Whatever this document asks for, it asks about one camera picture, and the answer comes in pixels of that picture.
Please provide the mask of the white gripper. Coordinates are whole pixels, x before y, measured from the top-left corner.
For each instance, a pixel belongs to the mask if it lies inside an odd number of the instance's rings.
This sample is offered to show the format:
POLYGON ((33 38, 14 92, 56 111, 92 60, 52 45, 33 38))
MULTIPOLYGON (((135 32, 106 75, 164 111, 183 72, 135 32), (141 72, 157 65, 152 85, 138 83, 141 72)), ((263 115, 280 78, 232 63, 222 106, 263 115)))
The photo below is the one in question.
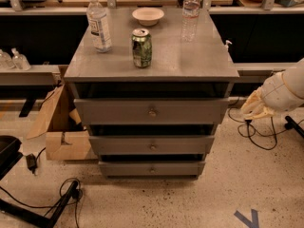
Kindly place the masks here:
POLYGON ((304 104, 304 72, 283 71, 268 78, 254 90, 241 107, 245 120, 273 117, 304 104))

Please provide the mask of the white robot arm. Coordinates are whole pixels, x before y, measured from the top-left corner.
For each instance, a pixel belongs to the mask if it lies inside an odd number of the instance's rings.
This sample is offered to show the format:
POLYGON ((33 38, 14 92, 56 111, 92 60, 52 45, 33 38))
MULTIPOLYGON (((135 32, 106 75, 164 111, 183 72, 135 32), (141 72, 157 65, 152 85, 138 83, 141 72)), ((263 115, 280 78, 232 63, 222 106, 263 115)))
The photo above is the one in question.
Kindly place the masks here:
POLYGON ((241 107, 246 120, 273 117, 304 104, 304 59, 267 78, 241 107))

